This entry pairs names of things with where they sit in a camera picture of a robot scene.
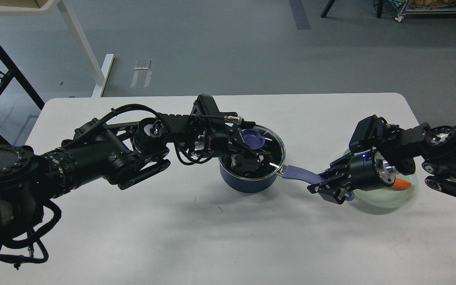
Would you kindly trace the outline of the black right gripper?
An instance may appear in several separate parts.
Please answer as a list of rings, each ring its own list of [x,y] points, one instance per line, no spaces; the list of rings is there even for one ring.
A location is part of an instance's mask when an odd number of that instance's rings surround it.
[[[320,183],[343,183],[343,187],[314,184],[307,186],[307,190],[319,194],[325,201],[342,205],[353,201],[353,190],[373,191],[394,186],[397,171],[378,151],[358,154],[345,151],[319,175],[323,179]]]

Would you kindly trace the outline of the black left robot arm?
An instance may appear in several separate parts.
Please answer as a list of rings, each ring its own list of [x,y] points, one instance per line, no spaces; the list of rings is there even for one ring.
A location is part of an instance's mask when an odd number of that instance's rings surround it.
[[[236,112],[201,108],[190,115],[168,115],[141,104],[112,109],[76,129],[74,138],[37,155],[30,146],[0,144],[0,262],[19,268],[45,263],[41,242],[60,220],[54,198],[99,178],[121,190],[170,166],[168,144],[183,165],[228,157],[243,175],[261,174],[274,158],[255,148],[242,133],[256,124]]]

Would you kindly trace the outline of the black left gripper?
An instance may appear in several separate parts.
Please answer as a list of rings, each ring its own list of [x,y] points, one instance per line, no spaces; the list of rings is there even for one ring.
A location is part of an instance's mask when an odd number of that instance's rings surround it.
[[[195,156],[217,158],[230,156],[230,170],[237,175],[255,173],[262,163],[275,163],[276,139],[262,135],[242,135],[239,130],[252,129],[254,121],[240,116],[196,115]]]

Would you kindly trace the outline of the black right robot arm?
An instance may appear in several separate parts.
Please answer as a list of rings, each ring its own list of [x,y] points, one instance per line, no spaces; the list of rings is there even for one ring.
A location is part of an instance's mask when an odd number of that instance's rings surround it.
[[[403,129],[372,115],[358,122],[348,148],[349,153],[319,174],[320,181],[309,183],[312,194],[342,204],[353,190],[395,186],[396,175],[415,173],[414,159],[422,157],[422,168],[429,173],[425,184],[456,197],[456,126],[431,128],[424,123]]]

